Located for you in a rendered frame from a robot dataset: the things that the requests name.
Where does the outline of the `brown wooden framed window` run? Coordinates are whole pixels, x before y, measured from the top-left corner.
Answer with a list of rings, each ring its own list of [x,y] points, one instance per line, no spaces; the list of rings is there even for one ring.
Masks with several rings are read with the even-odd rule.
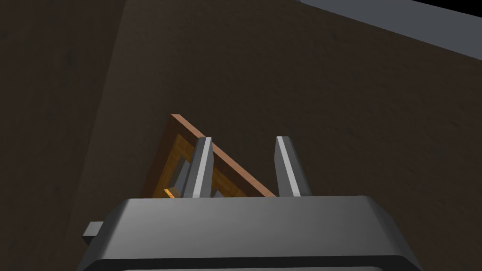
[[[180,114],[171,114],[141,192],[142,198],[165,198],[173,187],[175,171],[182,160],[191,161],[198,138],[203,134]],[[213,144],[214,171],[212,191],[225,197],[272,197],[274,194]]]

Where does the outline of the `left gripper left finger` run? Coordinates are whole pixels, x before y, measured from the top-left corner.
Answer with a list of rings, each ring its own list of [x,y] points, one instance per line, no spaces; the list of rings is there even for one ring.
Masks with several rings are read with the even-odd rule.
[[[209,198],[211,196],[214,168],[212,137],[197,140],[192,161],[189,166],[183,198]]]

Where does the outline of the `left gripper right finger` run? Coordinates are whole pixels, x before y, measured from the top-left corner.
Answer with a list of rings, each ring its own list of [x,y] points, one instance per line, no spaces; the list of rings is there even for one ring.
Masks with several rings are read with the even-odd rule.
[[[312,196],[293,142],[288,136],[276,137],[274,164],[280,197]]]

